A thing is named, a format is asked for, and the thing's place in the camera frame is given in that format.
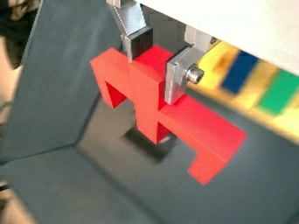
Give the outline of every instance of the red t-shaped block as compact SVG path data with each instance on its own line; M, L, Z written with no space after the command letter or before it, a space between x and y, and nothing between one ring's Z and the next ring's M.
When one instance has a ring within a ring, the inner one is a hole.
M187 94L173 105L164 102L164 66L172 57L152 47L135 61L109 49L92 61L104 102L114 108L125 99L135 104L136 127L153 143L171 131L199 153L189 174L205 185L240 146L245 133Z

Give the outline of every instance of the colored blocks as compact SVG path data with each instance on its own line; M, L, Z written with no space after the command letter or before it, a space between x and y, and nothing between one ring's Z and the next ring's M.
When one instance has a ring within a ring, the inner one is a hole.
M159 46L132 63L110 49L90 65L102 99L113 108L125 98L135 104L137 129L159 143L171 131L199 153L189 173L207 184L231 160L245 133L188 95L164 102L164 65L171 54Z
M237 93L243 83L251 73L252 68L257 63L257 58L248 54L247 52L240 52L232 65L225 80L221 83L221 86L231 91Z
M297 88L299 77L280 70L257 106L273 114L281 113Z

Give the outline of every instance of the yellow block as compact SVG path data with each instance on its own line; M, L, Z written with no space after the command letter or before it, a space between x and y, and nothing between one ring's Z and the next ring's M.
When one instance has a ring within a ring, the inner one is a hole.
M215 89L220 85L237 54L239 49L223 41L207 52L199 61L204 71L199 87Z

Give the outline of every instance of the screw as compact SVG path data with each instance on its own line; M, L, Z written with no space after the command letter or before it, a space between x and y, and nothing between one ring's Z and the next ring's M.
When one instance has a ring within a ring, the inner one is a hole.
M196 67L196 64L192 64L185 73L185 80L189 81L192 84L199 84L201 81L203 75L204 75L203 70L200 70Z

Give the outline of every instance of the gray panel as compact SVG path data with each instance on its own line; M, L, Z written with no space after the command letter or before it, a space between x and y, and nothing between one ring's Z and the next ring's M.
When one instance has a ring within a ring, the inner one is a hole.
M4 175L41 224L153 224L70 147L5 164Z
M89 61L120 37L105 0L45 0L4 135L1 160L73 144L98 97Z
M124 134L132 105L101 101L80 147L169 224L281 224L299 210L299 149L280 136L199 94L192 96L248 134L236 156L203 186L187 170L195 153L179 142L156 163Z

